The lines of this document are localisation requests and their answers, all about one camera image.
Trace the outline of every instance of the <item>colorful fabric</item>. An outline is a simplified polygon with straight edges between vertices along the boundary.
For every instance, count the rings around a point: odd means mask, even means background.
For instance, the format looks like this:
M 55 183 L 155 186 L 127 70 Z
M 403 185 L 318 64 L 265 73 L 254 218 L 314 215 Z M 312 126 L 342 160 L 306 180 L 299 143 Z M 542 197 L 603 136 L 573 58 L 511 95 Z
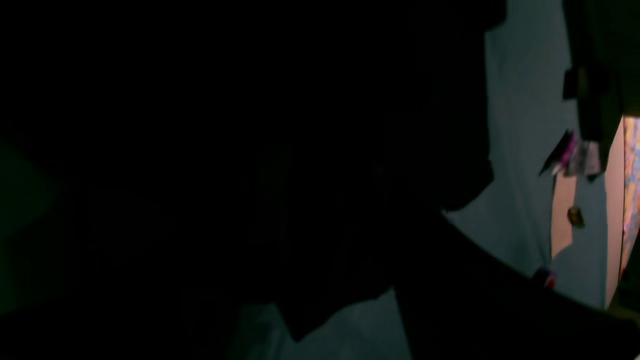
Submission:
M 621 272 L 627 267 L 640 225 L 640 118 L 624 117 L 625 132 L 625 210 Z

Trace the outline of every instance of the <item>small object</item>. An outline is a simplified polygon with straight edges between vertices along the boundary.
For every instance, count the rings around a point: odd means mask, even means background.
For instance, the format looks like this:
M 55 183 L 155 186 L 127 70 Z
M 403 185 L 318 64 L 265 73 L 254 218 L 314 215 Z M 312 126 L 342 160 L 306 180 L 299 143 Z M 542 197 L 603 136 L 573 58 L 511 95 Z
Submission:
M 572 206 L 569 211 L 567 211 L 566 216 L 569 218 L 569 222 L 571 225 L 576 227 L 584 227 L 584 218 L 582 217 L 582 212 L 580 208 L 577 206 Z
M 591 176 L 599 173 L 601 173 L 600 145 L 592 141 L 578 142 L 564 176 Z
M 537 288 L 553 289 L 556 287 L 556 273 L 544 267 L 539 268 L 531 279 Z
M 551 152 L 551 155 L 545 161 L 545 164 L 542 166 L 542 170 L 538 176 L 542 175 L 545 171 L 550 168 L 553 169 L 552 175 L 558 173 L 562 168 L 566 168 L 569 166 L 569 162 L 571 162 L 571 158 L 573 156 L 573 152 L 577 145 L 577 140 L 575 137 L 575 133 L 573 131 L 565 131 L 562 139 L 556 145 L 556 148 Z

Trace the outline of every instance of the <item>colorful curtain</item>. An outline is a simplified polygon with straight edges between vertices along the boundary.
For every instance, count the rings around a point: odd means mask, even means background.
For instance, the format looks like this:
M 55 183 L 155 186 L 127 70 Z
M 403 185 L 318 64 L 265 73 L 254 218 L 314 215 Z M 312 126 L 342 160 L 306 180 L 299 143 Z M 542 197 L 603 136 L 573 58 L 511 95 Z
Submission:
M 640 118 L 623 117 L 625 132 L 625 210 L 620 271 L 629 261 L 640 225 Z

